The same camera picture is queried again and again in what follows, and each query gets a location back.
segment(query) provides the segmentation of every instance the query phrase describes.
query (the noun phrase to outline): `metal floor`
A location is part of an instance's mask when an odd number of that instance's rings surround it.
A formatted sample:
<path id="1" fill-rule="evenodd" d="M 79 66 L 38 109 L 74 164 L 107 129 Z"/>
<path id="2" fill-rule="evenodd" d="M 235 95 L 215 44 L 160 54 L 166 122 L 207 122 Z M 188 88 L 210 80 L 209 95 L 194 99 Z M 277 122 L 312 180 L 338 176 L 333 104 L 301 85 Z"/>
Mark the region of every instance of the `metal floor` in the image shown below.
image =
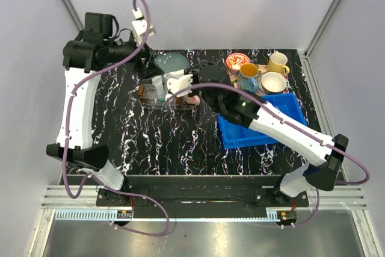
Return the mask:
<path id="1" fill-rule="evenodd" d="M 310 212 L 298 212 L 307 218 Z M 159 232 L 164 224 L 132 222 L 130 227 Z M 173 223 L 164 237 L 114 230 L 107 222 L 54 221 L 45 257 L 107 256 L 364 256 L 348 211 L 320 211 L 308 225 L 280 230 L 270 224 Z"/>

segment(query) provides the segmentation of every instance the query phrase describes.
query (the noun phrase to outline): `red bowl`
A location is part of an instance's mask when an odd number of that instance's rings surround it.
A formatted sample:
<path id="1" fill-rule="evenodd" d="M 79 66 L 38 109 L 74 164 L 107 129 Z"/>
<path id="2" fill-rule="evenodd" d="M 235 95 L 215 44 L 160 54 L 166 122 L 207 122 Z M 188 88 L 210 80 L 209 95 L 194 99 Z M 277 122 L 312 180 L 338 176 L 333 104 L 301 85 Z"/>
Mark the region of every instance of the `red bowl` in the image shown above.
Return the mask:
<path id="1" fill-rule="evenodd" d="M 235 53 L 235 54 L 230 54 L 226 58 L 226 66 L 235 73 L 239 72 L 239 69 L 241 66 L 245 63 L 249 63 L 250 59 L 247 57 L 247 55 L 240 54 L 240 53 Z"/>

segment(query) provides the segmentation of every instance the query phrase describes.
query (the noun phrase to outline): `black marble countertop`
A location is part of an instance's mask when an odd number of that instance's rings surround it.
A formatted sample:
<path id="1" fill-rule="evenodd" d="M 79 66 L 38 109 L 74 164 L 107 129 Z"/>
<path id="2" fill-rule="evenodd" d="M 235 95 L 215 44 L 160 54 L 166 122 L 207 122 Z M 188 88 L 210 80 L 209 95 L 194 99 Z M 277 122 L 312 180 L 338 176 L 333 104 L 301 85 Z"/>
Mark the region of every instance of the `black marble countertop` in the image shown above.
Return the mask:
<path id="1" fill-rule="evenodd" d="M 289 61 L 288 89 L 295 93 L 309 127 L 320 130 L 296 50 L 278 49 Z M 158 51 L 159 54 L 169 51 Z M 191 64 L 223 66 L 242 52 L 267 64 L 273 49 L 181 50 Z M 225 149 L 217 114 L 201 104 L 193 110 L 149 110 L 138 99 L 138 78 L 127 67 L 102 76 L 93 117 L 94 143 L 107 144 L 109 159 L 127 175 L 271 175 L 293 171 L 304 158 L 283 144 Z"/>

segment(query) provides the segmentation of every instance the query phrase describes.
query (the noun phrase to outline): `blue plastic bin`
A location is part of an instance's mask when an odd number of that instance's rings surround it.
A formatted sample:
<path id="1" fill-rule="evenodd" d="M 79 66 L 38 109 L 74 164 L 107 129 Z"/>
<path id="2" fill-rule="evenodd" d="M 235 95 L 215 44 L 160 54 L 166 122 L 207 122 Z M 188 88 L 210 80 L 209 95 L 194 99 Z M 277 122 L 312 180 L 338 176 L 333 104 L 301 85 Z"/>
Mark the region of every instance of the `blue plastic bin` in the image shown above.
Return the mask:
<path id="1" fill-rule="evenodd" d="M 285 115 L 307 126 L 307 122 L 301 111 L 300 104 L 293 93 L 272 94 L 263 97 L 271 102 Z M 219 126 L 222 131 L 223 146 L 225 149 L 234 149 L 236 147 L 258 146 L 260 144 L 275 144 L 277 140 L 260 132 L 246 129 L 240 125 L 225 120 L 218 114 Z"/>

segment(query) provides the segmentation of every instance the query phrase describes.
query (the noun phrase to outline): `white wall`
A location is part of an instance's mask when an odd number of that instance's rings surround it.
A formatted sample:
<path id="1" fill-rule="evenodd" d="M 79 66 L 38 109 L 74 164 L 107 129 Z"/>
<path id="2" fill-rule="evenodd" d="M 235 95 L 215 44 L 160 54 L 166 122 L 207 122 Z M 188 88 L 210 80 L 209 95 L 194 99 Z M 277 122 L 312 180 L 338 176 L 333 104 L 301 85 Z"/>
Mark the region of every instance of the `white wall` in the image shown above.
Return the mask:
<path id="1" fill-rule="evenodd" d="M 310 56 L 336 132 L 371 171 L 363 186 L 385 250 L 385 0 L 343 0 Z M 353 180 L 363 173 L 346 161 Z"/>
<path id="2" fill-rule="evenodd" d="M 24 256 L 37 210 L 60 162 L 64 102 L 61 51 L 76 36 L 60 0 L 0 0 L 0 251 Z"/>
<path id="3" fill-rule="evenodd" d="M 72 0 L 78 14 L 111 13 L 130 26 L 132 0 Z M 332 0 L 147 0 L 155 49 L 306 49 Z"/>

